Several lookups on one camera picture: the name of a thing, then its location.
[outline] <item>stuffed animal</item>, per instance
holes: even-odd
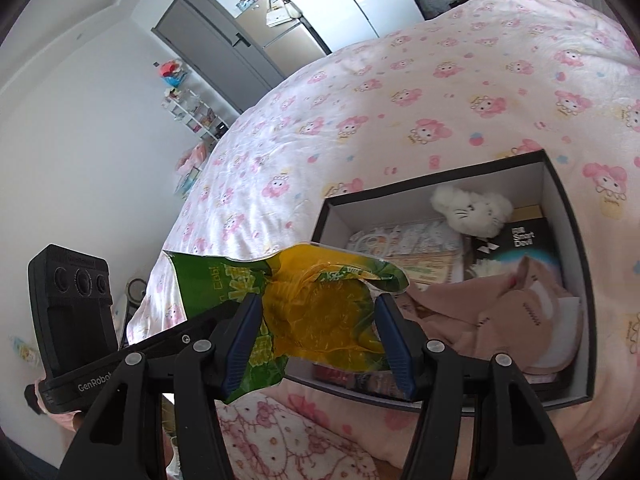
[[[513,212],[511,202],[500,194],[463,191],[448,184],[436,188],[431,205],[452,229],[478,238],[495,237]]]

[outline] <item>gray door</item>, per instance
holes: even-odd
[[[154,32],[240,112],[284,80],[215,0],[175,0]]]

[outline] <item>silver screw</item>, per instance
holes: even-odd
[[[495,362],[497,362],[500,366],[511,366],[513,361],[507,354],[498,354],[495,357]]]
[[[142,354],[138,352],[132,352],[124,358],[124,362],[129,366],[137,365],[140,361],[142,361]]]
[[[427,343],[427,350],[429,352],[433,352],[434,354],[444,352],[444,343],[442,341],[438,341],[437,339],[432,339]]]
[[[206,352],[211,348],[211,341],[208,339],[200,339],[193,344],[193,349],[196,352]]]

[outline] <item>black door handle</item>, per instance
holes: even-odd
[[[251,43],[249,43],[246,38],[240,34],[239,32],[236,32],[236,38],[238,38],[238,40],[232,44],[231,46],[236,46],[238,43],[242,42],[244,43],[246,46],[251,46]]]

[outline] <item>black camera device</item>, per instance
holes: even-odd
[[[46,372],[38,388],[50,413],[88,410],[128,354],[143,352],[149,359],[176,354],[189,342],[209,337],[238,309],[235,301],[226,301],[118,350],[107,262],[56,245],[30,261],[29,294]]]

